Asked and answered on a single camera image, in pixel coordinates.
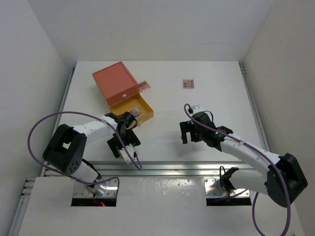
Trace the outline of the square nine-pan blush palette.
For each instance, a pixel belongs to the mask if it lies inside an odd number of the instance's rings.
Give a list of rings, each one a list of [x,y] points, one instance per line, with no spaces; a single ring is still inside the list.
[[[183,79],[184,89],[194,89],[194,79]]]

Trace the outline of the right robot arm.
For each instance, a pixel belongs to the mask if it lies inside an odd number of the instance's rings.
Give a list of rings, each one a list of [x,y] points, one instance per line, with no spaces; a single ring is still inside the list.
[[[207,146],[232,155],[252,169],[232,167],[219,178],[220,189],[226,193],[245,188],[269,196],[282,207],[294,200],[308,186],[306,177],[293,155],[281,156],[258,148],[238,137],[225,126],[216,127],[204,111],[186,111],[188,121],[180,123],[182,142],[187,133],[192,142],[203,141]]]

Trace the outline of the small palette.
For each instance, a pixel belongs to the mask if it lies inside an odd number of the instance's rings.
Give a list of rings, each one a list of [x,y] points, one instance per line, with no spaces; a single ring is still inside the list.
[[[139,83],[139,91],[140,92],[144,92],[144,91],[146,91],[146,90],[148,90],[150,88],[151,88],[151,86],[149,85],[149,83],[146,80],[141,81]]]

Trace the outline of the colourful square eyeshadow palette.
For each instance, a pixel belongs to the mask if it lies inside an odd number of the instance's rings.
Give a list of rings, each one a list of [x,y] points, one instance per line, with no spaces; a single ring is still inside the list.
[[[135,117],[138,118],[144,114],[143,110],[139,106],[135,106],[130,110],[130,113]]]

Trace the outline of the orange top drawer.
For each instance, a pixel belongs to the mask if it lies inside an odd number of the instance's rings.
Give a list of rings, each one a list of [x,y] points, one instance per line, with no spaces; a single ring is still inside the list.
[[[122,86],[118,86],[114,89],[114,93],[111,96],[106,97],[109,106],[115,105],[139,92],[139,85],[133,85],[126,89]]]

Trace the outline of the orange drawer box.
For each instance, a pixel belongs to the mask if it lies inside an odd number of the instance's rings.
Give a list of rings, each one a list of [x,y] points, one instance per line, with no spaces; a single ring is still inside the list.
[[[122,61],[94,72],[92,76],[105,99],[113,95],[114,89],[118,86],[126,89],[138,84]]]

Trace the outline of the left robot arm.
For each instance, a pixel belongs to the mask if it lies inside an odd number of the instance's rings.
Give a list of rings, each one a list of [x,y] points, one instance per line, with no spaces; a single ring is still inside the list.
[[[105,114],[95,121],[82,125],[60,125],[43,153],[43,159],[63,175],[71,177],[93,189],[101,181],[101,174],[83,158],[85,147],[101,138],[110,136],[107,141],[116,158],[123,158],[141,168],[134,147],[141,143],[133,129],[137,120],[133,114]]]

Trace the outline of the yellow bottom drawer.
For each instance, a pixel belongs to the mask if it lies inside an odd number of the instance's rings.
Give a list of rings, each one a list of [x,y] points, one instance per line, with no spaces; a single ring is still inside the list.
[[[136,118],[138,126],[154,117],[153,109],[140,93],[110,106],[110,109],[116,115],[121,115],[124,112],[131,113]]]

